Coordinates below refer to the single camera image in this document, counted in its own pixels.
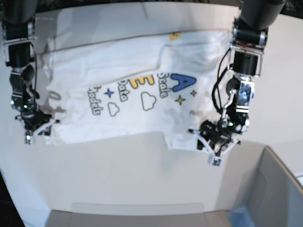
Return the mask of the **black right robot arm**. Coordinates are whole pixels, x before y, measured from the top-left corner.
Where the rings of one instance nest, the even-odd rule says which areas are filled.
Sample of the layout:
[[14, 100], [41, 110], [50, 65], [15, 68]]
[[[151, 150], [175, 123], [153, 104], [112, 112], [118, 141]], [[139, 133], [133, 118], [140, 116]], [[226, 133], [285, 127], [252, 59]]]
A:
[[2, 38], [5, 64], [11, 68], [9, 82], [12, 87], [11, 107], [25, 130], [29, 143], [37, 135], [50, 136], [55, 122], [44, 113], [37, 100], [37, 62], [34, 48], [36, 0], [4, 0], [2, 2]]

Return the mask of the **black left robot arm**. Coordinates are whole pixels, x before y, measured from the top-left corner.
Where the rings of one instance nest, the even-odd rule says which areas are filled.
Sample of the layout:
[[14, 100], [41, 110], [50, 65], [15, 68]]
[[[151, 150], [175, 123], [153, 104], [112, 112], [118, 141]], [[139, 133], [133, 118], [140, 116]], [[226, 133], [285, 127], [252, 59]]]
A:
[[229, 63], [217, 72], [212, 101], [220, 118], [204, 121], [198, 130], [197, 149], [219, 157], [231, 144], [240, 142], [235, 135], [250, 126], [249, 105], [255, 93], [253, 77], [262, 70], [268, 30], [285, 6], [285, 0], [243, 0], [234, 19], [232, 42], [225, 53]]

